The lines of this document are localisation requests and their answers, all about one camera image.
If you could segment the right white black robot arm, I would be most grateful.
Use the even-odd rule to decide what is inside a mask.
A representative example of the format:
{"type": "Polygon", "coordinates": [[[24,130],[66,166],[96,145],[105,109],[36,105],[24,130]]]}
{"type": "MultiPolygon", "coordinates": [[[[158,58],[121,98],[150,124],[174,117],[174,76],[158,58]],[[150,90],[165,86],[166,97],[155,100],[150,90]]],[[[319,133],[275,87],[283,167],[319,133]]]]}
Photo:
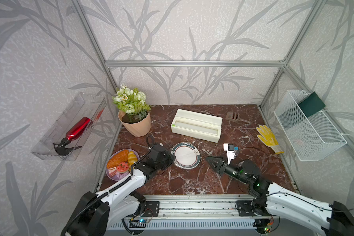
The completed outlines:
{"type": "Polygon", "coordinates": [[[320,236],[354,236],[352,210],[340,202],[320,202],[274,183],[261,175],[251,160],[230,165],[222,157],[205,158],[220,176],[227,175],[247,186],[253,197],[251,209],[258,215],[280,216],[304,226],[320,236]]]}

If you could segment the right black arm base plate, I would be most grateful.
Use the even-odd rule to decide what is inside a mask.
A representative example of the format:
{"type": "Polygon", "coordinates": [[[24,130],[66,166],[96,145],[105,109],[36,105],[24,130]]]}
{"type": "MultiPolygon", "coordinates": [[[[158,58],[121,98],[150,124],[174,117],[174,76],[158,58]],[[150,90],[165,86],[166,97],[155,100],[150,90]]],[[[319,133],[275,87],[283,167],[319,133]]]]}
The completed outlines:
{"type": "Polygon", "coordinates": [[[269,214],[264,208],[258,209],[252,205],[251,200],[239,200],[236,201],[235,209],[238,211],[239,216],[262,216],[262,217],[271,217],[272,214],[269,214]]]}

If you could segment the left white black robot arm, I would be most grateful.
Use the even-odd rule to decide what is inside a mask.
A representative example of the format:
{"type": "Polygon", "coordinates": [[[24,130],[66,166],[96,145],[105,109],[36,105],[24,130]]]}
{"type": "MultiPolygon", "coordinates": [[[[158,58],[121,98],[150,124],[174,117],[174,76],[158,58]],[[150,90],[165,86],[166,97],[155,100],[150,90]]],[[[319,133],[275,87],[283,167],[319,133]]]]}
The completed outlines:
{"type": "Polygon", "coordinates": [[[130,215],[140,215],[146,198],[136,193],[175,161],[175,156],[161,144],[155,144],[130,167],[126,178],[97,193],[87,192],[79,200],[62,229],[62,236],[103,236],[114,223],[130,215]]]}

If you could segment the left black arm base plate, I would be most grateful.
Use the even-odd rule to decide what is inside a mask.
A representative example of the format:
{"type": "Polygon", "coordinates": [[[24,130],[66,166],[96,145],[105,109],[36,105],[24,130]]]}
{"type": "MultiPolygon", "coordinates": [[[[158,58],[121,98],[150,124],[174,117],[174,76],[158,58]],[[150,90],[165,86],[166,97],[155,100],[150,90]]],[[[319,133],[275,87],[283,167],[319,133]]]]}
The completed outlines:
{"type": "Polygon", "coordinates": [[[159,201],[146,201],[140,203],[138,216],[141,217],[158,217],[160,210],[159,201]]]}

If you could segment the cream plastic wrap dispenser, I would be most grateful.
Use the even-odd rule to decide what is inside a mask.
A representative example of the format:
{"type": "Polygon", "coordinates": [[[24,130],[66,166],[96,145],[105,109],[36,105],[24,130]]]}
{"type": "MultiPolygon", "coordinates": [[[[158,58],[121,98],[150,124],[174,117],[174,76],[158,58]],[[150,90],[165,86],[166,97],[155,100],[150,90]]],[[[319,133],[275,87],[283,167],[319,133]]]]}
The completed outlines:
{"type": "Polygon", "coordinates": [[[176,134],[218,143],[222,121],[221,117],[178,109],[171,130],[176,134]]]}

